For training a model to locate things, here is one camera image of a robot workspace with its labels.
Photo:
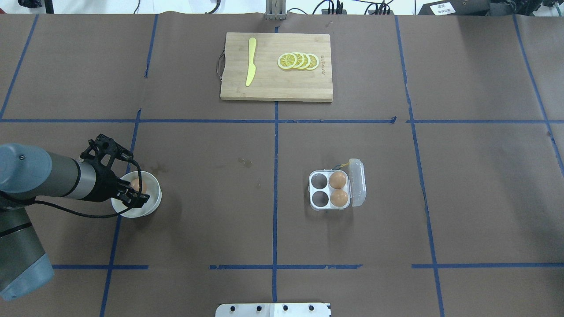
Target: white bracket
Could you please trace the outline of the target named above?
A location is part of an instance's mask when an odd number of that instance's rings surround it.
[[[215,317],[331,317],[328,303],[222,304]]]
[[[286,19],[286,0],[266,0],[267,20],[285,20]]]

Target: white label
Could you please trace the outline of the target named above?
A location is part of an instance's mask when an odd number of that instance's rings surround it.
[[[440,3],[438,5],[429,6],[435,15],[445,15],[455,13],[455,9],[450,2]]]

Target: white metal plate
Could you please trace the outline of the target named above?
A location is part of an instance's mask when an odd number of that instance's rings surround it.
[[[222,304],[215,311],[215,317],[249,316],[331,317],[331,305],[328,303]]]

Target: knife blade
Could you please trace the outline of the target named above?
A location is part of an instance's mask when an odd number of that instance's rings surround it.
[[[254,74],[257,71],[257,67],[254,65],[254,51],[257,48],[257,39],[252,37],[249,39],[249,68],[247,69],[247,81],[245,85],[250,86],[253,82]]]

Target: white bowl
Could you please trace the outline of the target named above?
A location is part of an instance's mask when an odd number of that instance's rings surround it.
[[[161,186],[159,185],[157,179],[153,174],[146,171],[141,171],[143,189],[147,188],[147,195],[150,195],[149,200],[141,208],[132,208],[128,212],[122,213],[121,215],[126,218],[138,218],[144,215],[148,215],[157,209],[158,205],[161,203],[162,192]],[[132,171],[131,173],[125,174],[121,179],[131,182],[137,178],[137,171]],[[121,202],[112,198],[112,206],[116,213],[125,210],[126,206]]]

